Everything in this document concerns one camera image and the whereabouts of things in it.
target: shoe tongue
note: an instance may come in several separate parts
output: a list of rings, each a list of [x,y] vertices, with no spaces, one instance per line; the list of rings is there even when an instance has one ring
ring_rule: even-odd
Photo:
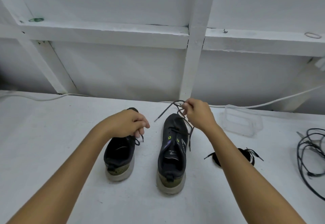
[[[175,150],[175,145],[170,145],[169,148],[165,151],[164,153],[164,157],[166,159],[174,159],[174,160],[179,160],[179,157],[176,153],[176,150]]]

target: white shoe sole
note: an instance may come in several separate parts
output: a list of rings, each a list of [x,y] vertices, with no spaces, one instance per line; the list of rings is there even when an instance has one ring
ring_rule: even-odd
[[[184,176],[183,176],[182,181],[181,181],[181,183],[179,185],[177,185],[177,186],[175,186],[173,188],[165,187],[163,185],[163,183],[161,182],[161,180],[160,180],[159,172],[157,170],[157,176],[156,176],[157,187],[163,193],[173,195],[173,194],[177,194],[177,193],[181,192],[181,190],[184,188],[185,180],[186,180],[186,172],[184,172]]]
[[[133,168],[134,168],[134,154],[133,154],[133,157],[132,157],[132,160],[130,162],[130,165],[129,165],[128,169],[124,173],[122,173],[120,175],[111,175],[107,171],[107,167],[106,167],[106,169],[105,169],[106,177],[111,181],[123,181],[123,180],[127,179],[131,175],[131,173],[133,171]]]

